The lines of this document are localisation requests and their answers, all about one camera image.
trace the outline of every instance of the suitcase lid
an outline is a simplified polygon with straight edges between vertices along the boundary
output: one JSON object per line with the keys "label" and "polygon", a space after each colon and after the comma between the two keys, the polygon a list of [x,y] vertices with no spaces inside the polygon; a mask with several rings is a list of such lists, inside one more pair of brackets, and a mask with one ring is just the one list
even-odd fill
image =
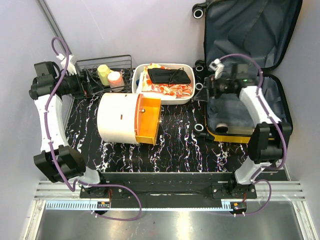
{"label": "suitcase lid", "polygon": [[[214,0],[206,8],[204,54],[209,64],[228,54],[251,56],[264,71],[281,63],[302,0]],[[224,64],[246,61],[229,57]]]}

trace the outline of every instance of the metal frame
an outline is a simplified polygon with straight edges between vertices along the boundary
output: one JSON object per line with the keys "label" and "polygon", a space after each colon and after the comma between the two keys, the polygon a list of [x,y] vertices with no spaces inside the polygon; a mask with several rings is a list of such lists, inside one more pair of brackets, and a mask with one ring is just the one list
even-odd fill
{"label": "metal frame", "polygon": [[[271,201],[289,201],[292,203],[296,217],[305,240],[318,240],[318,235],[315,230],[315,226],[312,222],[309,209],[306,203],[305,196],[302,192],[301,185],[298,181],[271,181],[272,187],[272,195]],[[257,199],[247,199],[248,202],[260,202],[266,200],[268,198],[269,187],[266,183],[257,183],[256,184],[256,194]],[[94,210],[90,204],[95,204],[97,201],[105,201],[109,202],[108,198],[92,198],[92,199],[84,199],[80,198],[81,187],[76,186],[75,192],[69,191],[67,186],[64,183],[57,182],[51,183],[50,181],[40,181],[37,187],[36,194],[33,200],[33,208],[32,213],[29,218],[29,223],[26,227],[26,231],[24,234],[24,240],[35,240],[37,237],[37,232],[40,226],[40,222],[43,216],[43,212],[45,208],[51,208],[54,203],[61,203],[60,209],[65,210]],[[236,199],[223,199],[221,203],[226,208],[224,209],[208,209],[208,208],[144,208],[144,211],[197,211],[197,212],[208,212],[208,211],[228,211],[230,202],[238,202]],[[115,211],[136,211],[137,208],[116,208],[116,209],[108,209]]]}
{"label": "metal frame", "polygon": [[[46,0],[35,0],[38,5],[39,5],[39,8],[41,9],[46,21],[48,22],[53,34],[56,36],[56,37],[60,37],[64,40],[64,42],[66,43],[66,39],[64,38],[55,18],[54,18],[54,15],[52,14],[48,4],[47,4],[47,1]],[[61,44],[61,42],[59,42],[62,50],[64,50],[64,46]],[[70,54],[72,54],[68,44],[67,44],[67,48],[70,52]]]}
{"label": "metal frame", "polygon": [[284,171],[285,171],[286,177],[288,178],[289,181],[291,181],[292,178],[291,178],[291,176],[290,176],[290,172],[289,172],[287,163],[284,164],[283,169],[284,169]]}

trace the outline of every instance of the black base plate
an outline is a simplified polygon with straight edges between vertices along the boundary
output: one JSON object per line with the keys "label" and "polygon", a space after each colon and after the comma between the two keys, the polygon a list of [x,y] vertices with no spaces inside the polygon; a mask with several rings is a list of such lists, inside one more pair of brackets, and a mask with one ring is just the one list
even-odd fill
{"label": "black base plate", "polygon": [[215,183],[212,184],[212,197],[213,199],[256,199],[257,193],[255,186],[252,186],[245,194],[232,195],[228,193],[227,183]]}
{"label": "black base plate", "polygon": [[[221,199],[243,199],[244,196],[231,197],[227,194],[227,183],[217,183],[212,175],[199,174],[143,174],[139,179],[128,174],[130,181],[122,176],[123,181],[110,181],[111,184],[124,185],[133,190],[139,197],[143,208],[221,208]],[[137,208],[137,200],[125,189],[119,191],[118,187],[112,189],[113,208]],[[256,191],[248,191],[247,199],[256,198]],[[97,196],[81,191],[80,198],[90,199]]]}

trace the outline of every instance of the black marble surface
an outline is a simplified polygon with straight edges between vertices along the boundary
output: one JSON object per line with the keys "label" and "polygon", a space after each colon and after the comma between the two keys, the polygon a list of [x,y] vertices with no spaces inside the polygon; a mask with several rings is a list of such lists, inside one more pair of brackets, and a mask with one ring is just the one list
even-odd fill
{"label": "black marble surface", "polygon": [[101,172],[232,172],[246,159],[246,144],[212,142],[194,135],[195,124],[205,122],[203,102],[163,105],[153,146],[102,141],[97,128],[99,101],[99,96],[76,99],[66,128],[70,146],[85,156],[87,166],[92,169]]}

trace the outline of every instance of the pink cup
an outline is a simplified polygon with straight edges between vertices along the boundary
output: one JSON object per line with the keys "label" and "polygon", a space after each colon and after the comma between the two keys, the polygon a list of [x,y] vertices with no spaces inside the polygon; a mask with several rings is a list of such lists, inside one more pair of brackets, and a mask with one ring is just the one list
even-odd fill
{"label": "pink cup", "polygon": [[125,87],[124,79],[122,78],[122,74],[118,71],[113,71],[108,74],[108,81],[110,84],[110,88],[114,92],[120,92]]}

